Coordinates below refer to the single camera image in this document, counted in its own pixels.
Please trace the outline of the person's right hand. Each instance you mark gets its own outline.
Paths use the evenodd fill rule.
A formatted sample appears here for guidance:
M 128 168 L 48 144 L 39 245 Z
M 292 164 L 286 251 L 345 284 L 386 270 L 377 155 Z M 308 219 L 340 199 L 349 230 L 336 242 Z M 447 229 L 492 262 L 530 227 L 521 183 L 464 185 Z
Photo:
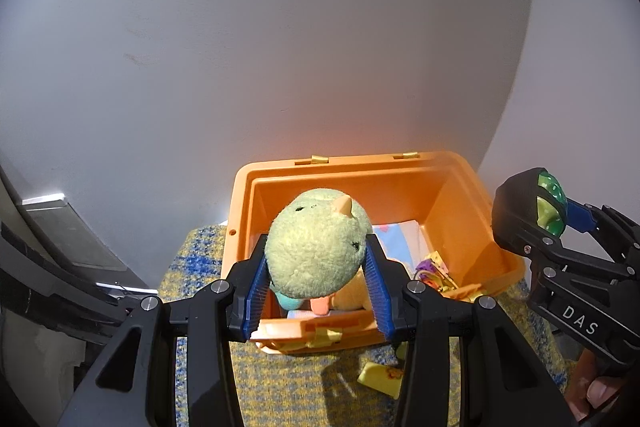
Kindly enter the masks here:
M 578 426 L 638 426 L 639 365 L 605 369 L 585 349 L 570 374 L 565 400 Z

